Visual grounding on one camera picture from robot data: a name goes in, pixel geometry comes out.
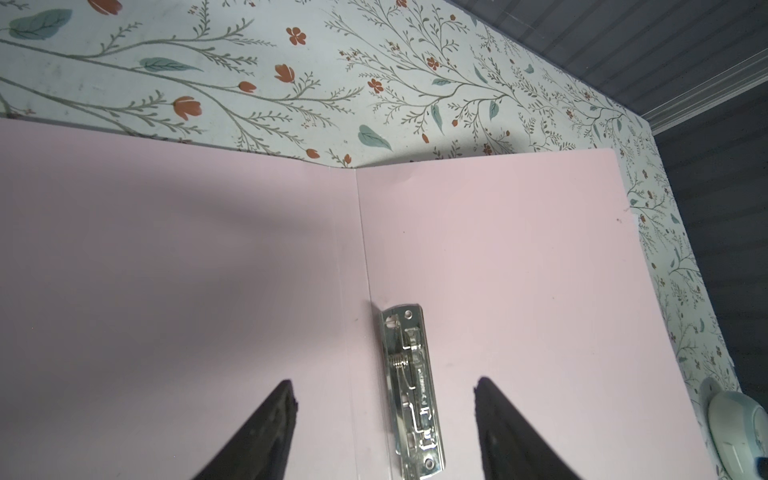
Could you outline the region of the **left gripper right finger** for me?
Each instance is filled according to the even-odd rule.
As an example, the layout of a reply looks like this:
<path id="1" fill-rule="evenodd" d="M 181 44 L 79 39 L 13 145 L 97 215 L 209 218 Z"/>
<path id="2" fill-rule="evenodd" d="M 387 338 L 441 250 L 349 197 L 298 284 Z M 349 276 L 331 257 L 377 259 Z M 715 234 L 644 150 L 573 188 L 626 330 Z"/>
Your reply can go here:
<path id="1" fill-rule="evenodd" d="M 482 377 L 474 393 L 485 479 L 579 479 L 491 379 Z"/>

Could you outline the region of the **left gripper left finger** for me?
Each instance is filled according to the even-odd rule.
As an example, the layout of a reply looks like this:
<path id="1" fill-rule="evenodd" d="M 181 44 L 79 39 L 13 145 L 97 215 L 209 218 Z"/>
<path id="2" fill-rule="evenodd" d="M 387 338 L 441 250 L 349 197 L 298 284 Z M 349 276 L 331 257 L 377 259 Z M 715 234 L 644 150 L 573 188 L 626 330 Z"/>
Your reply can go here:
<path id="1" fill-rule="evenodd" d="M 292 382 L 281 381 L 194 480 L 283 480 L 296 426 Z"/>

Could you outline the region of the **pink file folder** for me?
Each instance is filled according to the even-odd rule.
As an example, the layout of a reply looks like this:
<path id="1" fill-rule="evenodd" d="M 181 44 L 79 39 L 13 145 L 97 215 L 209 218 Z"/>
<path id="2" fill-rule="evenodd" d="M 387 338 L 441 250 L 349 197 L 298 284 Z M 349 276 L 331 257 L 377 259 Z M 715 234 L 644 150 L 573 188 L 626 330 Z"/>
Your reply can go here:
<path id="1" fill-rule="evenodd" d="M 447 479 L 491 379 L 585 479 L 712 479 L 610 150 L 356 170 L 1 124 L 1 475 L 188 479 L 282 380 L 290 479 L 394 479 L 378 315 Z"/>

